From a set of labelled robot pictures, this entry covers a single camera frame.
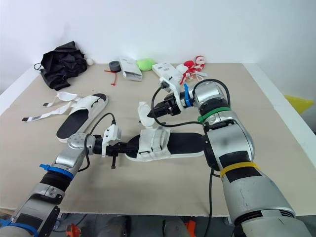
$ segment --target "white ball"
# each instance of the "white ball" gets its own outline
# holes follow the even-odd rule
[[[183,64],[179,64],[176,69],[181,72],[181,74],[185,73],[189,68],[187,66],[184,66]]]
[[[87,64],[89,65],[89,66],[91,66],[91,65],[93,65],[94,64],[94,61],[93,61],[93,59],[92,58],[87,58]]]

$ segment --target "green sponge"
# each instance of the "green sponge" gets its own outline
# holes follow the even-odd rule
[[[152,65],[156,64],[156,62],[151,58],[138,60],[136,63],[141,71],[150,71],[152,69]]]

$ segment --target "green cable tie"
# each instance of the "green cable tie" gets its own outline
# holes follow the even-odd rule
[[[206,120],[208,117],[210,117],[211,115],[215,114],[215,113],[218,113],[218,112],[221,112],[221,111],[227,111],[227,110],[231,110],[231,108],[229,107],[219,107],[219,108],[216,108],[214,110],[211,110],[210,112],[206,113],[205,115],[203,116],[199,116],[198,117],[198,121],[199,122],[204,122],[204,120]]]

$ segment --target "gray tape roll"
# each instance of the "gray tape roll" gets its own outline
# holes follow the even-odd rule
[[[110,70],[112,72],[120,72],[121,71],[121,68],[120,68],[120,65],[119,65],[119,61],[112,61],[109,63],[109,66],[110,66]]]

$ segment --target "white bracket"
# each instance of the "white bracket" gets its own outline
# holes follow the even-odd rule
[[[120,141],[122,137],[122,130],[116,124],[112,124],[104,131],[102,140],[102,152],[101,156],[105,157],[108,145],[113,145],[117,141]]]
[[[180,111],[184,111],[184,107],[181,104],[180,100],[180,93],[181,93],[181,88],[179,82],[177,82],[175,79],[171,78],[170,80],[167,80],[164,77],[159,78],[160,83],[165,82],[169,85],[169,89],[172,90],[174,97],[176,98],[177,105],[180,109]]]

